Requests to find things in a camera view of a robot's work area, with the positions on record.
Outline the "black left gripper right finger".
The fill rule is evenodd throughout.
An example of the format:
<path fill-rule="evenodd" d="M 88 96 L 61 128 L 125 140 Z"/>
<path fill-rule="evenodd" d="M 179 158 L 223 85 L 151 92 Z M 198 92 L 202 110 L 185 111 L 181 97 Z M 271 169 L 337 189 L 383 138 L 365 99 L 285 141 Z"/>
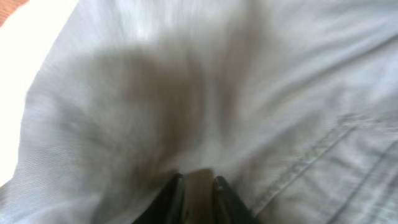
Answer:
<path fill-rule="evenodd" d="M 216 224 L 259 223 L 222 176 L 213 182 L 213 218 Z"/>

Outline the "grey shorts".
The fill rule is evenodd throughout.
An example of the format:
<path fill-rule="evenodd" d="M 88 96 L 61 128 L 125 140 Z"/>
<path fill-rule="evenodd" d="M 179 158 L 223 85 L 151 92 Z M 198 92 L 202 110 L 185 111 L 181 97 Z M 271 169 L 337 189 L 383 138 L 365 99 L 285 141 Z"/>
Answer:
<path fill-rule="evenodd" d="M 397 2 L 78 1 L 32 82 L 2 223 L 397 222 Z"/>

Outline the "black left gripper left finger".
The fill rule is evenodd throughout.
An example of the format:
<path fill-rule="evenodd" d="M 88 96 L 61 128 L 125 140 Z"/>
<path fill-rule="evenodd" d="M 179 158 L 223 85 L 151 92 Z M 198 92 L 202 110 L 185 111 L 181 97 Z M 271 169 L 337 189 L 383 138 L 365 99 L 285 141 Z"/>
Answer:
<path fill-rule="evenodd" d="M 175 174 L 132 224 L 181 224 L 183 175 Z"/>

